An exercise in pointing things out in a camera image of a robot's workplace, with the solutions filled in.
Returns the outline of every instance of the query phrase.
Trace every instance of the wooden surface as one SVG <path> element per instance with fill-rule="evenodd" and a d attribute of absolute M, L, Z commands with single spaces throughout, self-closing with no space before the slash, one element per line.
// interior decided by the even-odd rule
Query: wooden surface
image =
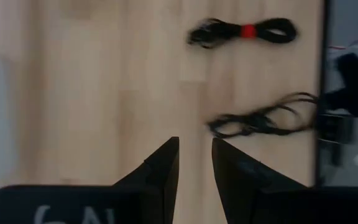
<path fill-rule="evenodd" d="M 321 0 L 0 0 L 0 55 L 12 69 L 22 163 L 4 184 L 113 184 L 179 136 L 175 223 L 225 223 L 204 122 L 293 91 L 316 93 L 321 6 Z M 300 36 L 280 46 L 186 46 L 186 31 L 208 16 L 237 23 L 287 17 Z M 312 184 L 312 132 L 229 142 Z"/>

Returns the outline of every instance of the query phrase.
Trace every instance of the black object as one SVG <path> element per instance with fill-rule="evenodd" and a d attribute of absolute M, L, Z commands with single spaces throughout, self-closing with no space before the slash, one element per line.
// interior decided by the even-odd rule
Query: black object
<path fill-rule="evenodd" d="M 312 128 L 314 125 L 313 121 L 304 122 L 300 114 L 288 106 L 291 103 L 296 102 L 317 104 L 318 99 L 309 93 L 292 93 L 278 100 L 277 103 L 275 103 L 273 106 L 267 106 L 244 115 L 222 114 L 214 121 L 208 122 L 207 125 L 213 135 L 221 139 L 232 138 L 240 135 L 249 136 L 253 133 L 276 134 L 279 136 L 284 136 Z M 280 109 L 293 113 L 298 119 L 299 125 L 294 129 L 279 128 L 277 124 L 268 117 L 268 115 Z M 239 130 L 229 134 L 219 132 L 220 128 L 230 123 L 238 123 Z"/>
<path fill-rule="evenodd" d="M 354 117 L 347 114 L 321 114 L 316 129 L 322 141 L 350 144 L 354 138 Z"/>
<path fill-rule="evenodd" d="M 358 117 L 358 56 L 347 54 L 336 61 L 345 87 L 325 94 L 328 110 L 345 109 Z"/>
<path fill-rule="evenodd" d="M 0 189 L 0 224 L 172 223 L 178 173 L 179 138 L 171 138 L 113 186 Z"/>
<path fill-rule="evenodd" d="M 221 139 L 212 157 L 228 224 L 358 223 L 358 187 L 308 189 Z"/>
<path fill-rule="evenodd" d="M 211 49 L 235 37 L 257 37 L 274 44 L 286 44 L 295 40 L 296 36 L 295 26 L 285 18 L 267 19 L 253 25 L 231 24 L 219 19 L 208 18 L 189 32 L 188 43 Z"/>

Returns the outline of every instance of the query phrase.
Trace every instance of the black cable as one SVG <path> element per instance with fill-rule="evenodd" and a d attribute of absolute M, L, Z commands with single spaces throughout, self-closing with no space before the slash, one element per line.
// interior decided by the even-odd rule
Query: black cable
<path fill-rule="evenodd" d="M 256 24 L 231 24 L 215 18 L 205 19 L 189 31 L 188 44 L 211 49 L 235 38 L 260 38 L 275 44 L 286 44 L 297 36 L 295 26 L 289 19 L 273 18 Z"/>
<path fill-rule="evenodd" d="M 208 122 L 207 125 L 213 135 L 221 139 L 232 138 L 235 136 L 249 136 L 253 133 L 276 134 L 279 136 L 284 136 L 312 128 L 314 122 L 304 122 L 296 110 L 287 106 L 290 103 L 296 102 L 317 104 L 318 98 L 310 93 L 292 93 L 283 97 L 281 100 L 278 100 L 277 103 L 275 103 L 273 106 L 261 108 L 257 111 L 244 115 L 222 114 L 219 115 L 214 121 Z M 287 110 L 293 113 L 299 121 L 299 125 L 294 129 L 279 128 L 277 124 L 268 117 L 270 113 L 276 110 Z M 220 128 L 230 123 L 239 124 L 240 130 L 230 134 L 224 134 L 218 131 Z"/>

